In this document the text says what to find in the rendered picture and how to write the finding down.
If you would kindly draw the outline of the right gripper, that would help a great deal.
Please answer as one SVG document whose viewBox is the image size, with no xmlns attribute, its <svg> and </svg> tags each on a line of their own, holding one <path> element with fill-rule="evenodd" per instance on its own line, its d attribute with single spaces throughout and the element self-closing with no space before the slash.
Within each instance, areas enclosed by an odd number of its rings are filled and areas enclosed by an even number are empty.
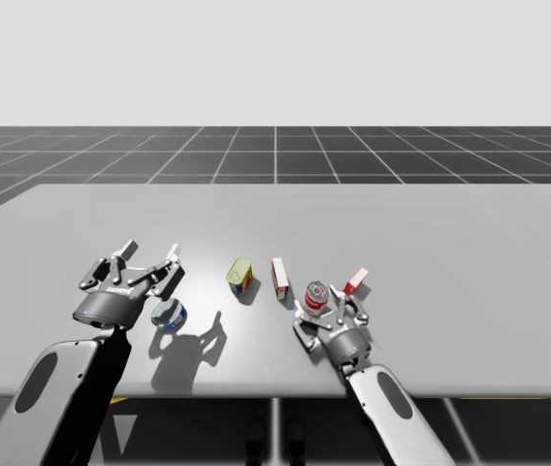
<svg viewBox="0 0 551 466">
<path fill-rule="evenodd" d="M 329 290 L 333 301 L 333 324 L 309 315 L 299 300 L 294 301 L 293 330 L 305 350 L 314 350 L 319 329 L 331 331 L 346 325 L 365 326 L 370 321 L 362 302 L 356 296 L 346 294 L 332 284 Z M 328 333 L 322 343 L 332 365 L 345 375 L 358 370 L 371 353 L 371 343 L 357 327 Z"/>
</svg>

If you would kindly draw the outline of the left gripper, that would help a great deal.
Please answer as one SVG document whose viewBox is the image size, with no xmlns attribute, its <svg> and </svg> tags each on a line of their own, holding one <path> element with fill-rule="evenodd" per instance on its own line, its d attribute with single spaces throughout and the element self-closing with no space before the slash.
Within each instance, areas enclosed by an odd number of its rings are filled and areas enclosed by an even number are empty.
<svg viewBox="0 0 551 466">
<path fill-rule="evenodd" d="M 131 269 L 129 279 L 122 282 L 121 271 L 138 247 L 130 240 L 109 257 L 94 261 L 79 282 L 79 289 L 86 292 L 86 297 L 73 312 L 73 320 L 100 329 L 131 329 L 147 297 L 169 299 L 172 296 L 184 277 L 180 245 L 174 244 L 165 259 L 156 265 Z"/>
</svg>

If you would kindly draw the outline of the red and white can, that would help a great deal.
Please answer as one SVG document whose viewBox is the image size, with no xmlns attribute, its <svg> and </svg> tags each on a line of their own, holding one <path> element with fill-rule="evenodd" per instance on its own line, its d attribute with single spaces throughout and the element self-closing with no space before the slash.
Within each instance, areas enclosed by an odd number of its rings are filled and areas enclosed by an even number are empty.
<svg viewBox="0 0 551 466">
<path fill-rule="evenodd" d="M 304 306 L 311 316 L 320 316 L 330 298 L 329 287 L 320 282 L 314 281 L 308 284 L 304 297 Z"/>
</svg>

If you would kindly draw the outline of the blue flat can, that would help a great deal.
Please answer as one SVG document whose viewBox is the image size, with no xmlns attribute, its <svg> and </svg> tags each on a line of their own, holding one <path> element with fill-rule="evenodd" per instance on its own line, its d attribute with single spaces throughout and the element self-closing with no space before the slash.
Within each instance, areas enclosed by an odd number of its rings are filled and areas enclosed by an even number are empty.
<svg viewBox="0 0 551 466">
<path fill-rule="evenodd" d="M 187 312 L 176 298 L 159 303 L 151 313 L 151 322 L 162 331 L 171 331 L 183 325 Z"/>
</svg>

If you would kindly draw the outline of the green and blue rectangular can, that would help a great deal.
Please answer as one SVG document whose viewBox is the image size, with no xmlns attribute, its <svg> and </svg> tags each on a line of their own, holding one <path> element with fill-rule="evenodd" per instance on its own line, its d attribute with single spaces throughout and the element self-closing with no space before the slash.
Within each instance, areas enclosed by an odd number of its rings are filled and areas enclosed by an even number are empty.
<svg viewBox="0 0 551 466">
<path fill-rule="evenodd" d="M 251 280 L 251 261 L 246 257 L 238 257 L 226 275 L 231 291 L 236 296 L 244 295 Z"/>
</svg>

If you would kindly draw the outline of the red and white carton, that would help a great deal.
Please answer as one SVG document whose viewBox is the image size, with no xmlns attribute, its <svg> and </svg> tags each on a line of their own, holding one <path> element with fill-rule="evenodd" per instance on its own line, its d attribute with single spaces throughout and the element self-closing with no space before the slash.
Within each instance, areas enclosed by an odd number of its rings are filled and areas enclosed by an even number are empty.
<svg viewBox="0 0 551 466">
<path fill-rule="evenodd" d="M 272 259 L 272 280 L 276 298 L 278 300 L 286 299 L 289 292 L 290 283 L 288 281 L 281 257 L 275 257 Z"/>
</svg>

